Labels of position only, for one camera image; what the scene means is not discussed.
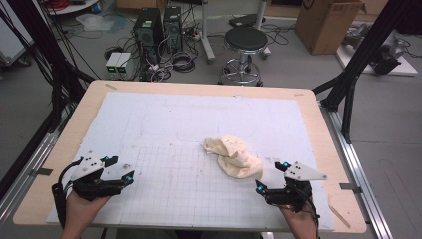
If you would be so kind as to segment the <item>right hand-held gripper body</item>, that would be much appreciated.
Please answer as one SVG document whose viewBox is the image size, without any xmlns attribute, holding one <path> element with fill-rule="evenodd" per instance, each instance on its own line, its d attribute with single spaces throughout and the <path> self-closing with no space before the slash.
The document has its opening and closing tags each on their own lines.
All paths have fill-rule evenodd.
<svg viewBox="0 0 422 239">
<path fill-rule="evenodd" d="M 307 204 L 313 213 L 317 210 L 312 203 L 312 180 L 327 180 L 327 175 L 315 169 L 294 162 L 283 172 L 285 186 L 283 188 L 268 188 L 265 201 L 269 205 L 291 205 L 295 212 L 299 212 Z"/>
</svg>

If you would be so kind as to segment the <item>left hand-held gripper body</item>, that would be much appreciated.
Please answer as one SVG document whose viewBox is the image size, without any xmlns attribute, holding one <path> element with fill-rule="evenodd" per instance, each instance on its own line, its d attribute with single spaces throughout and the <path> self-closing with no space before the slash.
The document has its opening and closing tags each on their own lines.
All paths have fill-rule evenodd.
<svg viewBox="0 0 422 239">
<path fill-rule="evenodd" d="M 100 197 L 108 197 L 119 195 L 127 187 L 123 180 L 101 179 L 103 171 L 105 170 L 101 159 L 89 151 L 85 156 L 82 156 L 80 163 L 74 170 L 70 181 L 73 185 L 73 190 L 82 198 L 92 201 Z"/>
</svg>

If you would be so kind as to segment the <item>cream cloth with white tag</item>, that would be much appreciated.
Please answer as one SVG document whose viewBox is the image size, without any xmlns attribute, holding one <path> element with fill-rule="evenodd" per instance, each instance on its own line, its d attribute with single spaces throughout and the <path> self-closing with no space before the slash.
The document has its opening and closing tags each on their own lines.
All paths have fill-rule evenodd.
<svg viewBox="0 0 422 239">
<path fill-rule="evenodd" d="M 228 176 L 237 179 L 260 180 L 262 178 L 262 161 L 253 156 L 246 143 L 237 136 L 207 137 L 204 139 L 203 147 L 207 153 L 214 153 L 218 156 L 217 163 Z"/>
</svg>

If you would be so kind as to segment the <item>person's right hand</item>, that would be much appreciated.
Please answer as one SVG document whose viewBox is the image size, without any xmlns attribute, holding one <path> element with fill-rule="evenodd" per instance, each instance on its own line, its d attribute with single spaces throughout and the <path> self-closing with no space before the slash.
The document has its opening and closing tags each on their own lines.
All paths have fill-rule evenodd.
<svg viewBox="0 0 422 239">
<path fill-rule="evenodd" d="M 308 212 L 293 212 L 288 206 L 280 206 L 292 233 L 316 233 L 314 220 Z"/>
</svg>

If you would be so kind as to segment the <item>person's left hand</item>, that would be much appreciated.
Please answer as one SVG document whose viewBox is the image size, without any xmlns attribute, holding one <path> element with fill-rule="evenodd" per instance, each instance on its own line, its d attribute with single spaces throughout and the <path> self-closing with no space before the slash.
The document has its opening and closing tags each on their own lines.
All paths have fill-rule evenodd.
<svg viewBox="0 0 422 239">
<path fill-rule="evenodd" d="M 110 197 L 100 197 L 88 201 L 77 193 L 71 192 L 67 198 L 65 229 L 83 232 L 109 200 Z"/>
</svg>

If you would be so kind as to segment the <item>grey tape piece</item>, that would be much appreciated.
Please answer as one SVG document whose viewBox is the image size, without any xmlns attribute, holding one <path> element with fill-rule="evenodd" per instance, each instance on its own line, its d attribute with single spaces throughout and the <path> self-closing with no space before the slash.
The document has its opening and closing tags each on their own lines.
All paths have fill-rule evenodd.
<svg viewBox="0 0 422 239">
<path fill-rule="evenodd" d="M 342 190 L 351 190 L 354 194 L 358 194 L 362 192 L 361 187 L 353 183 L 341 183 L 340 188 Z"/>
<path fill-rule="evenodd" d="M 37 175 L 46 175 L 49 176 L 53 172 L 53 169 L 50 168 L 39 168 L 39 169 L 32 169 L 30 174 L 31 176 L 37 176 Z"/>
</svg>

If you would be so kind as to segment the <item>white gridded mat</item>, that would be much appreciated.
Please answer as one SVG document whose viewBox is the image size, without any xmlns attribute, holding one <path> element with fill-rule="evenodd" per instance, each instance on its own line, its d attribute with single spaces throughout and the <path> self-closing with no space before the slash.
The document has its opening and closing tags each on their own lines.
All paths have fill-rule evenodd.
<svg viewBox="0 0 422 239">
<path fill-rule="evenodd" d="M 284 231 L 280 211 L 259 195 L 254 179 L 235 179 L 203 145 L 234 135 L 264 165 L 262 181 L 284 185 L 275 162 L 316 160 L 295 100 L 108 93 L 75 157 L 117 157 L 104 180 L 128 172 L 134 183 L 113 197 L 96 223 L 161 229 Z"/>
</svg>

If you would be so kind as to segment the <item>white power supply unit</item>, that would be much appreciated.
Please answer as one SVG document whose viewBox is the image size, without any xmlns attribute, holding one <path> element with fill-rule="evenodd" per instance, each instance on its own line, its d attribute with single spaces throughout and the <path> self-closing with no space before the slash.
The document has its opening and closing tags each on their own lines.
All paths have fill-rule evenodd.
<svg viewBox="0 0 422 239">
<path fill-rule="evenodd" d="M 128 80 L 133 73 L 133 60 L 131 53 L 121 53 L 116 68 L 119 77 L 122 80 Z"/>
<path fill-rule="evenodd" d="M 112 53 L 106 63 L 106 68 L 108 70 L 109 76 L 112 80 L 120 80 L 120 60 L 121 53 Z"/>
</svg>

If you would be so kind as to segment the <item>black round stool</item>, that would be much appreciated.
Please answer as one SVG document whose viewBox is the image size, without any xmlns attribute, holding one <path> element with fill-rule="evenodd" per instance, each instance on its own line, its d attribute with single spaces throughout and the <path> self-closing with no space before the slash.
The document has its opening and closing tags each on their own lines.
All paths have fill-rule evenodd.
<svg viewBox="0 0 422 239">
<path fill-rule="evenodd" d="M 260 70 L 252 62 L 252 56 L 265 50 L 268 44 L 267 36 L 260 30 L 250 27 L 237 27 L 226 32 L 224 45 L 232 52 L 238 53 L 238 59 L 231 59 L 222 68 L 222 75 L 217 82 L 223 84 L 228 80 L 240 85 L 255 83 L 261 87 Z"/>
</svg>

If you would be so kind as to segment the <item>large black computer tower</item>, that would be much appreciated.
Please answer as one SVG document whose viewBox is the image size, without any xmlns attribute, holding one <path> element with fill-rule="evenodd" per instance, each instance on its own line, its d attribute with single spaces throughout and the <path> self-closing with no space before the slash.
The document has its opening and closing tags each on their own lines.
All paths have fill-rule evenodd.
<svg viewBox="0 0 422 239">
<path fill-rule="evenodd" d="M 142 8 L 133 31 L 140 54 L 151 64 L 158 64 L 159 44 L 164 40 L 160 9 Z"/>
</svg>

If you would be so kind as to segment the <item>clear plastic bag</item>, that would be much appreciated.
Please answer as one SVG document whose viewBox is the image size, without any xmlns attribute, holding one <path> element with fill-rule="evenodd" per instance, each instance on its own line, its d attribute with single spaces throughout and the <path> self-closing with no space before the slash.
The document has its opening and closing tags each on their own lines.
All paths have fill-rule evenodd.
<svg viewBox="0 0 422 239">
<path fill-rule="evenodd" d="M 114 21 L 94 14 L 80 15 L 76 20 L 83 25 L 85 31 L 108 31 L 114 25 Z"/>
</svg>

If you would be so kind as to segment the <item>brown cardboard box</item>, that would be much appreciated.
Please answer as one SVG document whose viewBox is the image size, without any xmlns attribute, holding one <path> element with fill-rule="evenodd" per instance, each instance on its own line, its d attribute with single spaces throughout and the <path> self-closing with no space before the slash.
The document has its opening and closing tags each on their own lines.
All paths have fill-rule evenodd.
<svg viewBox="0 0 422 239">
<path fill-rule="evenodd" d="M 362 0 L 303 0 L 295 33 L 311 55 L 335 54 Z"/>
</svg>

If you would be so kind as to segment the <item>slim black computer tower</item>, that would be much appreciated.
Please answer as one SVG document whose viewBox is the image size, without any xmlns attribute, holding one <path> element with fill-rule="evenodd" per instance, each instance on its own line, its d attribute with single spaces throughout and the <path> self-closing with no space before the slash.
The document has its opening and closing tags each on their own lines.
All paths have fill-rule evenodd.
<svg viewBox="0 0 422 239">
<path fill-rule="evenodd" d="M 182 50 L 181 7 L 167 6 L 164 12 L 164 31 L 169 52 Z"/>
</svg>

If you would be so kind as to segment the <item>flat black floor device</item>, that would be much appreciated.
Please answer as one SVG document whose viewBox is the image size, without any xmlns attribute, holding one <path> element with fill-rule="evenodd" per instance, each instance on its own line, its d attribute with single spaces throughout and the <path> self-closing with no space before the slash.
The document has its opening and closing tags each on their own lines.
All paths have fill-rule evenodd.
<svg viewBox="0 0 422 239">
<path fill-rule="evenodd" d="M 256 25 L 257 15 L 248 14 L 241 17 L 234 17 L 229 20 L 232 27 L 254 27 Z"/>
</svg>

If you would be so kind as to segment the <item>white table leg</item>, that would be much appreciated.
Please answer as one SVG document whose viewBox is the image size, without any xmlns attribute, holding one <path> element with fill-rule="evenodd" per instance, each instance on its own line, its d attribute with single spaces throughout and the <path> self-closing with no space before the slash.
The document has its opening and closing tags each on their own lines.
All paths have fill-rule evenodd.
<svg viewBox="0 0 422 239">
<path fill-rule="evenodd" d="M 258 10 L 257 10 L 257 18 L 255 22 L 255 28 L 257 30 L 261 29 L 263 19 L 264 19 L 264 13 L 267 6 L 268 0 L 259 0 Z M 268 47 L 266 47 L 263 52 L 261 53 L 261 56 L 264 60 L 266 60 L 271 55 L 271 51 Z"/>
<path fill-rule="evenodd" d="M 215 55 L 208 39 L 208 0 L 201 0 L 202 3 L 202 30 L 200 40 L 203 45 L 207 63 L 212 64 L 215 61 Z"/>
</svg>

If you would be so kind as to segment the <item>grey panel on stand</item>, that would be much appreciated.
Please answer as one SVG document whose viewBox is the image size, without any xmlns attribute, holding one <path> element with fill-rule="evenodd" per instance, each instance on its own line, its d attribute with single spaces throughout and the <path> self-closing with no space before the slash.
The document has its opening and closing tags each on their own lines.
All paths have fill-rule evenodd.
<svg viewBox="0 0 422 239">
<path fill-rule="evenodd" d="M 29 42 L 31 46 L 34 41 L 17 18 L 12 12 L 9 13 L 13 25 L 17 28 L 18 32 Z M 0 18 L 0 65 L 11 66 L 21 55 L 26 51 L 25 47 L 18 40 L 18 37 L 12 32 L 12 30 L 6 25 L 6 23 Z"/>
</svg>

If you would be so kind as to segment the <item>dark grey robot device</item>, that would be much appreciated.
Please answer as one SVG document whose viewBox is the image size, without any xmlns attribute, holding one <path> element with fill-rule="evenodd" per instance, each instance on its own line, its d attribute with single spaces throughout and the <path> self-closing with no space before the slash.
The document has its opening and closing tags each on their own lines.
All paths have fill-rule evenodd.
<svg viewBox="0 0 422 239">
<path fill-rule="evenodd" d="M 342 46 L 351 46 L 356 50 L 367 36 L 371 25 L 366 23 L 358 27 L 351 27 L 341 42 Z M 370 60 L 369 66 L 378 75 L 387 75 L 400 65 L 398 59 L 405 53 L 405 42 L 396 37 L 393 30 L 378 48 L 375 56 Z"/>
</svg>

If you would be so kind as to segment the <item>round white table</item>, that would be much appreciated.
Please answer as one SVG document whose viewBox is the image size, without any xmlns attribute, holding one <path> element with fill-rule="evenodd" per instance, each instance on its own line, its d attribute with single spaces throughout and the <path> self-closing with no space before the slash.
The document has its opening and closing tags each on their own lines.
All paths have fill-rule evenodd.
<svg viewBox="0 0 422 239">
<path fill-rule="evenodd" d="M 52 15 L 63 15 L 68 13 L 74 13 L 86 9 L 101 9 L 102 4 L 100 0 L 86 0 L 82 5 L 69 4 L 66 8 L 52 9 L 48 8 L 48 11 Z"/>
</svg>

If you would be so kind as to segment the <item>white board base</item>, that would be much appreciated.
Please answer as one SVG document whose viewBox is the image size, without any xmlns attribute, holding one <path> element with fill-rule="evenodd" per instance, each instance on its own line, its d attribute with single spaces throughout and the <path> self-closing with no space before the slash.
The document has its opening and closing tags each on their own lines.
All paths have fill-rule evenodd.
<svg viewBox="0 0 422 239">
<path fill-rule="evenodd" d="M 353 57 L 354 53 L 357 51 L 354 50 L 351 46 L 342 46 L 338 48 L 336 52 L 336 56 L 340 60 L 341 65 L 345 68 L 348 63 L 350 62 L 351 58 Z M 387 75 L 394 75 L 394 76 L 416 76 L 418 72 L 415 70 L 414 67 L 412 67 L 403 57 L 403 55 L 398 59 L 400 62 L 400 65 L 397 66 L 395 69 L 393 69 L 390 73 Z M 376 74 L 372 68 L 368 65 L 363 70 L 364 74 L 372 74 L 372 75 L 378 75 Z"/>
</svg>

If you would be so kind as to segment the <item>aluminium rail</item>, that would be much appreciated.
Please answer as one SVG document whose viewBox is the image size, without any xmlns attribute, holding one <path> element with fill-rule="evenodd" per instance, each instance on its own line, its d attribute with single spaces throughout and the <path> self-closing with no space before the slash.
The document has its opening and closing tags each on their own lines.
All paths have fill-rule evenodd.
<svg viewBox="0 0 422 239">
<path fill-rule="evenodd" d="M 12 213 L 17 210 L 19 203 L 38 176 L 29 175 L 31 170 L 43 168 L 57 139 L 54 133 L 46 133 L 31 139 L 0 181 L 0 229 L 11 220 Z"/>
<path fill-rule="evenodd" d="M 346 167 L 346 173 L 351 178 L 351 183 L 360 186 L 361 193 L 355 194 L 358 202 L 363 207 L 365 222 L 371 229 L 376 239 L 393 239 L 391 230 L 376 200 L 369 180 L 364 172 L 357 152 L 351 142 L 341 132 L 342 119 L 338 112 L 332 112 L 319 103 L 328 128 L 334 134 L 334 141 L 338 144 L 340 157 Z"/>
</svg>

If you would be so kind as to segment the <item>black metal frame stand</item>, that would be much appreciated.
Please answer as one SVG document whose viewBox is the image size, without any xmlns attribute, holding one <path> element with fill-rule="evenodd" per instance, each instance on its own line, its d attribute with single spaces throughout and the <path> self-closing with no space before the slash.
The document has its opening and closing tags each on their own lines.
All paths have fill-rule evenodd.
<svg viewBox="0 0 422 239">
<path fill-rule="evenodd" d="M 50 129 L 55 129 L 61 123 L 65 106 L 77 104 L 82 99 L 86 91 L 83 82 L 90 83 L 94 78 L 68 61 L 33 0 L 6 0 L 6 2 L 34 41 L 35 46 L 29 45 L 2 9 L 0 9 L 0 18 L 29 51 L 40 72 L 52 87 L 52 111 L 49 119 Z"/>
<path fill-rule="evenodd" d="M 348 144 L 351 144 L 350 126 L 357 80 L 388 35 L 409 11 L 412 2 L 413 0 L 388 0 L 345 69 L 332 80 L 313 89 L 315 95 L 331 89 L 328 96 L 321 101 L 322 106 L 329 111 L 336 112 L 339 104 L 345 101 L 340 132 Z"/>
</svg>

